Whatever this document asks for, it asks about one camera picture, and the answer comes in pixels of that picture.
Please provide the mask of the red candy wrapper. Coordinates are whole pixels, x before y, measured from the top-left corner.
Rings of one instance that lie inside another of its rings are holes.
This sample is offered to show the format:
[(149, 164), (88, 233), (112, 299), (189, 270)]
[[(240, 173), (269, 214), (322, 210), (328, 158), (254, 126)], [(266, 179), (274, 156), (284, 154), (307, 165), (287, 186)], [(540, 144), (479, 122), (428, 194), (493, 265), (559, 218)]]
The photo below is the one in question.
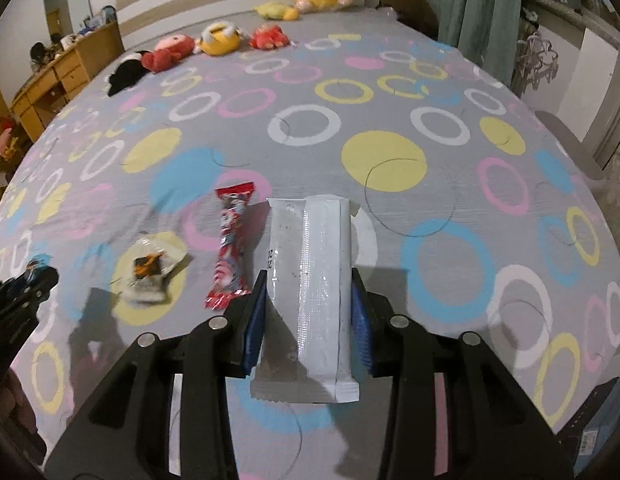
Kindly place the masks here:
[(226, 309), (232, 300), (250, 292), (244, 266), (244, 220), (253, 192), (253, 182), (217, 189), (222, 202), (220, 241), (212, 285), (205, 300), (207, 309)]

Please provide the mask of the white plastic snack wrapper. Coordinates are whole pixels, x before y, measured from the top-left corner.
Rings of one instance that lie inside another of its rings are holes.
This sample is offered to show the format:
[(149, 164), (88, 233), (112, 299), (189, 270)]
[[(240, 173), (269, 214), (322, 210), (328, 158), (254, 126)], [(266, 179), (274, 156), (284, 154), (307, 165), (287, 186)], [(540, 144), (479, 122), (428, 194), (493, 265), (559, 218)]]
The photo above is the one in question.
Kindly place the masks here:
[(342, 197), (271, 198), (267, 313), (255, 399), (359, 400), (351, 372), (351, 221)]

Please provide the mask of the white tea sachet wrapper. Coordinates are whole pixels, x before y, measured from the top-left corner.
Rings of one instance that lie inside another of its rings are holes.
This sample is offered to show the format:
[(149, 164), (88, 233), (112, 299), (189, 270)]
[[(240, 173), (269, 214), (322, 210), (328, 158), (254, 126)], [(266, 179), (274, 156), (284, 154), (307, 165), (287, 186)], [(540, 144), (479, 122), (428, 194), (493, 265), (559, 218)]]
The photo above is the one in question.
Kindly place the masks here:
[(168, 301), (168, 284), (186, 258), (184, 249), (158, 237), (142, 237), (131, 247), (131, 260), (123, 265), (119, 296), (132, 304), (153, 306)]

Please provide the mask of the wooden chair with clothes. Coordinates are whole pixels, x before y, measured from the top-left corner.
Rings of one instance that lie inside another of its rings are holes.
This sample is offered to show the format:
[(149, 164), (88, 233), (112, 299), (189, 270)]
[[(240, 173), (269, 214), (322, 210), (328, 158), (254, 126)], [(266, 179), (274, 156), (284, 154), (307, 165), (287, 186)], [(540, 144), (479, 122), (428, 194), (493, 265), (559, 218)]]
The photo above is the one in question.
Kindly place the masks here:
[(11, 116), (0, 117), (0, 179), (9, 182), (29, 149), (30, 139)]

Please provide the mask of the bed with circle-pattern sheet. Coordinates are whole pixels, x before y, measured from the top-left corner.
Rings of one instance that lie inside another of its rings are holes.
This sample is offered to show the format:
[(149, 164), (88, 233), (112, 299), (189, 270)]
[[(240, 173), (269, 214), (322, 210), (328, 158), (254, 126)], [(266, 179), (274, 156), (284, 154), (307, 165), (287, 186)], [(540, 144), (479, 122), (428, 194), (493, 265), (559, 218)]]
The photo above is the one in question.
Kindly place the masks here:
[(570, 479), (620, 255), (566, 148), (381, 11), (52, 120), (0, 202), (0, 479)]

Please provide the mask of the wooden desk with drawers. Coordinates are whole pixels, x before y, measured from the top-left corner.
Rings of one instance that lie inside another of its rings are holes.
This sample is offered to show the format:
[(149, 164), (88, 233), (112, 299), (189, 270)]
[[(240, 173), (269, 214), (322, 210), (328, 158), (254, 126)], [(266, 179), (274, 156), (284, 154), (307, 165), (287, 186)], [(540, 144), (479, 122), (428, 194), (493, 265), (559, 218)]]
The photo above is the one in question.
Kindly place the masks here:
[(79, 39), (33, 75), (11, 103), (11, 111), (35, 143), (59, 110), (123, 53), (119, 25), (110, 23)]

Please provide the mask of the black and white plush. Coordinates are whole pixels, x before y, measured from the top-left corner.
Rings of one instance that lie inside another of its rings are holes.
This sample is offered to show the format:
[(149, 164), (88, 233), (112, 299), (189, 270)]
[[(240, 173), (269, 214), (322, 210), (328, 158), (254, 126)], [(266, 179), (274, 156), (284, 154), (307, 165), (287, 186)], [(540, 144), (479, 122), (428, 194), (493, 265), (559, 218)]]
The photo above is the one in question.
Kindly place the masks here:
[(134, 87), (142, 77), (149, 73), (149, 70), (142, 65), (142, 57), (146, 53), (146, 50), (142, 50), (129, 54), (116, 66), (108, 77), (107, 96), (115, 96), (127, 88)]

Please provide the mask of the red round plush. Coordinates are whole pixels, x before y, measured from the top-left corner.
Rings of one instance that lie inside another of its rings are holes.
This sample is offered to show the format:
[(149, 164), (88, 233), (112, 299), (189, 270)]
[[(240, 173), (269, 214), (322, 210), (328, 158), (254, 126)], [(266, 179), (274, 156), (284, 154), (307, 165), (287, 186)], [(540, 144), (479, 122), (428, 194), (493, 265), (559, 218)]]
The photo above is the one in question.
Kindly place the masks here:
[(191, 36), (175, 34), (162, 38), (151, 52), (142, 55), (140, 62), (153, 73), (164, 72), (188, 58), (195, 49)]

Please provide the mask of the small red plush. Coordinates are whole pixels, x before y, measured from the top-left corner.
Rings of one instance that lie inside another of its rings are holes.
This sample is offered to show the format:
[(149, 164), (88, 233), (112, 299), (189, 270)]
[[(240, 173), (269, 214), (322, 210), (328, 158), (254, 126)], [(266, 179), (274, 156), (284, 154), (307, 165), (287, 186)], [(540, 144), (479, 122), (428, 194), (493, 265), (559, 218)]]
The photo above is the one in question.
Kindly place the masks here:
[(289, 46), (290, 39), (278, 25), (262, 24), (252, 32), (249, 44), (252, 49), (270, 51)]

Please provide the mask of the yellow bee plush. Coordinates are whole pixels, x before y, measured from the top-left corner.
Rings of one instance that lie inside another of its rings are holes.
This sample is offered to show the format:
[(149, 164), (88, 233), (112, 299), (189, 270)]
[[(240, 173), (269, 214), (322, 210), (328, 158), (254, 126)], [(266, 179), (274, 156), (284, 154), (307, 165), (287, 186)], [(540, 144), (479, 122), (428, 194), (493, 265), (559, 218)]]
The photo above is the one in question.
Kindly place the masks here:
[(249, 34), (233, 22), (215, 22), (208, 25), (195, 40), (195, 53), (224, 56), (235, 52), (249, 39)]

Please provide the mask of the small yellow-green plush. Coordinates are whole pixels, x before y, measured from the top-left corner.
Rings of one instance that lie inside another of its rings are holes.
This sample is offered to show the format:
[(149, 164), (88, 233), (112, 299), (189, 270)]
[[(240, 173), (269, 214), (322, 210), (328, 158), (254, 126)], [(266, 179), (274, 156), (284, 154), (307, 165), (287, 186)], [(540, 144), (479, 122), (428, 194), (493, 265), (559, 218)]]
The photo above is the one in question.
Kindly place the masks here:
[(260, 18), (267, 21), (296, 21), (300, 13), (294, 6), (278, 1), (261, 3), (253, 8)]

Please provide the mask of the brown plush by curtain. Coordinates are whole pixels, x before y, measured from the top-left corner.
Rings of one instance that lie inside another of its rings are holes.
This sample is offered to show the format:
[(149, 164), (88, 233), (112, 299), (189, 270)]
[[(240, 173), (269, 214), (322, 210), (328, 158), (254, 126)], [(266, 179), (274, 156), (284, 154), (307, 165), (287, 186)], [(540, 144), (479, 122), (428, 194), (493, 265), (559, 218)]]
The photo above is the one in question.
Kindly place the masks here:
[(427, 0), (379, 0), (376, 9), (392, 9), (401, 24), (438, 39), (439, 21)]

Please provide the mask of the green curtain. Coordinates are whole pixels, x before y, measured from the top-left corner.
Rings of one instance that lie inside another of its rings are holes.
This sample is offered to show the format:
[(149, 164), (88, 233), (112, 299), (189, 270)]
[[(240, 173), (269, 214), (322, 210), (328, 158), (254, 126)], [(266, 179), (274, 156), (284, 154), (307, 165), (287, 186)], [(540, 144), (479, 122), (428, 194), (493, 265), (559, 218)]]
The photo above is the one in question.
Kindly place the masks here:
[(517, 50), (522, 0), (427, 0), (439, 21), (438, 40), (507, 86)]

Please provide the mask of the wall mirror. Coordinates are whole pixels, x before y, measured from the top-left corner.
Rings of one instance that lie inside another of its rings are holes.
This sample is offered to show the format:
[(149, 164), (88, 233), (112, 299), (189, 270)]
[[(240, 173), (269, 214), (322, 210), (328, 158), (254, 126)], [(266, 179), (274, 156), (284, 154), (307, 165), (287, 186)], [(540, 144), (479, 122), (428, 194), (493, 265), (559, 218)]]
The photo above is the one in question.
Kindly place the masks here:
[(44, 0), (44, 10), (50, 36), (78, 34), (93, 18), (90, 0)]

